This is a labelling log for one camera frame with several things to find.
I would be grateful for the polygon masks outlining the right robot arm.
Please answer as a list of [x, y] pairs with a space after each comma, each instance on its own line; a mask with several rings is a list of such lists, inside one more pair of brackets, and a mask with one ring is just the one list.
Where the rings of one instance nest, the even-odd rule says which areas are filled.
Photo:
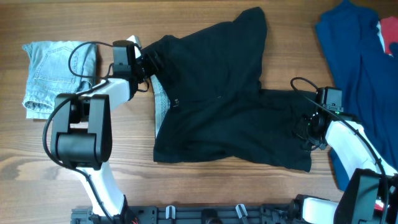
[[355, 116], [344, 113], [342, 92], [317, 88], [316, 110], [301, 120], [296, 135], [312, 149], [332, 148], [339, 202], [304, 196], [297, 219], [305, 223], [397, 223], [397, 171], [368, 141]]

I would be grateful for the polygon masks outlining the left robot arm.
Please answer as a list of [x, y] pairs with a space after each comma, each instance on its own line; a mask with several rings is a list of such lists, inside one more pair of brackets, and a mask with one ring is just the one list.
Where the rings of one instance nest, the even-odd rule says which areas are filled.
[[87, 223], [137, 223], [110, 168], [113, 147], [111, 111], [131, 100], [139, 84], [162, 68], [156, 52], [143, 54], [138, 37], [111, 44], [114, 62], [89, 90], [59, 94], [42, 136], [44, 151], [57, 165], [73, 171], [92, 207]]

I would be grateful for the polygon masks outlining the black shorts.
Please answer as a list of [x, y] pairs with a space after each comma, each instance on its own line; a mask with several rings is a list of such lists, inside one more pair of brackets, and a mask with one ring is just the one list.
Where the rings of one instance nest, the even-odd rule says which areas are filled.
[[144, 49], [163, 63], [156, 74], [170, 108], [155, 139], [161, 163], [234, 156], [309, 171], [310, 147], [294, 134], [313, 111], [312, 92], [263, 89], [264, 11], [247, 9], [186, 37], [166, 35]]

